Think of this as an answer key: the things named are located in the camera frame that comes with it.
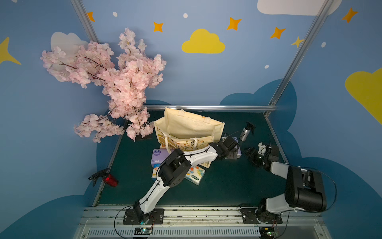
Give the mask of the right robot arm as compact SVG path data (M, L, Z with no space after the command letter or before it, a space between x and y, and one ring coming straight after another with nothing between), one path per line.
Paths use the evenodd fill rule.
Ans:
M289 211L324 212L327 199L322 175L316 170L303 169L279 162L276 145L259 144L246 150L247 158L257 167L286 180L285 192L273 198L263 198L256 210L260 223L273 222Z

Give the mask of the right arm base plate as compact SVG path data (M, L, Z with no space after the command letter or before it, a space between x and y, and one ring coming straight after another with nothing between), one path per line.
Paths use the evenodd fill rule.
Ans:
M269 213L266 210L257 208L239 209L244 224L282 224L280 215Z

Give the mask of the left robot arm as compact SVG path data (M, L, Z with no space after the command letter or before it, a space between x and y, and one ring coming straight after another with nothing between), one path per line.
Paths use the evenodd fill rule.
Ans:
M238 142L228 136L218 143L212 142L207 147L194 151L181 151L175 149L160 164L156 172L156 180L149 191L140 200L136 201L133 209L138 223L146 221L159 200L172 187L179 185L191 167L205 162L212 162L217 158L225 158L235 152Z

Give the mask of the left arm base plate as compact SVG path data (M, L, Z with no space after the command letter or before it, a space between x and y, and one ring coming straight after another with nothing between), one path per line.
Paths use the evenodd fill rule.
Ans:
M154 209L149 214L143 214L135 209L125 211L123 224L124 225L162 225L164 220L164 209Z

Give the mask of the cream canvas tote bag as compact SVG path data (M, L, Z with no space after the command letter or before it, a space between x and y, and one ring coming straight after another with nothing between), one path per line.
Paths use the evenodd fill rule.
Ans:
M229 154L221 141L225 123L184 110L166 108L154 122L157 139L168 153L178 152L189 167Z

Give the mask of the white green elephant tissue pack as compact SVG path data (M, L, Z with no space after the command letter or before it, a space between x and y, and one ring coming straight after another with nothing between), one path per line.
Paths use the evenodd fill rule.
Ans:
M194 183L195 185L199 185L204 175L205 170L199 166L195 166L190 168L185 176L185 179Z

